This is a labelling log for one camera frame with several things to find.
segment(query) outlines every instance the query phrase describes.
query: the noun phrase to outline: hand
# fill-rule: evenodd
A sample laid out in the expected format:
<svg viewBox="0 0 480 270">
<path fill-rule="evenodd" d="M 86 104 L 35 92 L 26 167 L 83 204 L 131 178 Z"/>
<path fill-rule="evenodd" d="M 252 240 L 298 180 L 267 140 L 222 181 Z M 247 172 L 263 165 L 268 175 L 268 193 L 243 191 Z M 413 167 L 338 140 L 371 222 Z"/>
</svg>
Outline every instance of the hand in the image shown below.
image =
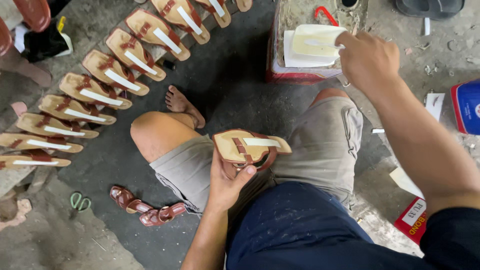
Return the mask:
<svg viewBox="0 0 480 270">
<path fill-rule="evenodd" d="M 335 44 L 345 46 L 339 52 L 343 74 L 368 98 L 391 89 L 392 84 L 401 80 L 398 75 L 400 55 L 395 43 L 367 32 L 356 36 L 343 32 Z"/>
<path fill-rule="evenodd" d="M 235 204 L 240 190 L 256 172 L 255 166 L 249 165 L 237 174 L 233 164 L 224 162 L 215 148 L 210 169 L 208 207 L 218 211 L 227 211 Z"/>
</svg>

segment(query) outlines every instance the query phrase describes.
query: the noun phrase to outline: black sleeve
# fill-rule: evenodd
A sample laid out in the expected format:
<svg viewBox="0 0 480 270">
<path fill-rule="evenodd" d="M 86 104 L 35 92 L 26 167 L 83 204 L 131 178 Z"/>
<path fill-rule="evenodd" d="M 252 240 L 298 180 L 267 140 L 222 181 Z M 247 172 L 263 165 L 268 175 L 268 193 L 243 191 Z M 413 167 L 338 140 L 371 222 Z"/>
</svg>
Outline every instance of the black sleeve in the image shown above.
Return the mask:
<svg viewBox="0 0 480 270">
<path fill-rule="evenodd" d="M 439 269 L 480 269 L 480 210 L 449 208 L 433 214 L 420 249 L 423 259 Z"/>
</svg>

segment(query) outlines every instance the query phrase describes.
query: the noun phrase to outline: right hand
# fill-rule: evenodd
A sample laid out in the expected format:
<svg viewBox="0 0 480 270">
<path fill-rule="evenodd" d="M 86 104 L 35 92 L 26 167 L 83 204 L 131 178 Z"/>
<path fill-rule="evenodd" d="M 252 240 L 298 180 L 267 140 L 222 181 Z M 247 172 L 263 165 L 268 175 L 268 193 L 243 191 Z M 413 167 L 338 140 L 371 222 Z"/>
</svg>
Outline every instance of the right hand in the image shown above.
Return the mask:
<svg viewBox="0 0 480 270">
<path fill-rule="evenodd" d="M 343 74 L 367 97 L 377 95 L 401 80 L 398 75 L 400 53 L 395 43 L 367 32 L 353 36 L 345 31 L 337 37 L 335 44 L 345 46 L 339 52 Z"/>
</svg>

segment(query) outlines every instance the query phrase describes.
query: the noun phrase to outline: left hand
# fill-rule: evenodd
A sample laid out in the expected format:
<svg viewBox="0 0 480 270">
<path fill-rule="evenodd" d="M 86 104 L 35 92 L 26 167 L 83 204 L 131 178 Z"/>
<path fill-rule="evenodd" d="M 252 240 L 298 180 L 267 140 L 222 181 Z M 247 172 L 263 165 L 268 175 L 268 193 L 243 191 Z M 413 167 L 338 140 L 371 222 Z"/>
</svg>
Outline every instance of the left hand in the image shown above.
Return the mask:
<svg viewBox="0 0 480 270">
<path fill-rule="evenodd" d="M 210 196 L 208 206 L 218 211 L 227 211 L 237 201 L 240 190 L 255 175 L 257 168 L 249 165 L 238 174 L 233 164 L 224 162 L 214 148 L 210 169 Z"/>
</svg>

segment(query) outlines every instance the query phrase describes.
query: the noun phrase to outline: forearm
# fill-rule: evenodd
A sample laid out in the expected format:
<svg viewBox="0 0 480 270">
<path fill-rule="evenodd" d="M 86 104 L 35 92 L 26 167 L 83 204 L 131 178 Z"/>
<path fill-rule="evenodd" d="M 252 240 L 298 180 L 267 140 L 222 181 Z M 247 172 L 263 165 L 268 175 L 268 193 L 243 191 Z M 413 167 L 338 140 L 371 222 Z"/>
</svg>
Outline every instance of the forearm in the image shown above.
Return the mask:
<svg viewBox="0 0 480 270">
<path fill-rule="evenodd" d="M 227 226 L 227 211 L 207 205 L 181 270 L 223 269 Z"/>
<path fill-rule="evenodd" d="M 475 162 L 411 93 L 400 77 L 368 91 L 403 169 L 420 188 L 429 212 L 452 206 L 480 208 Z"/>
</svg>

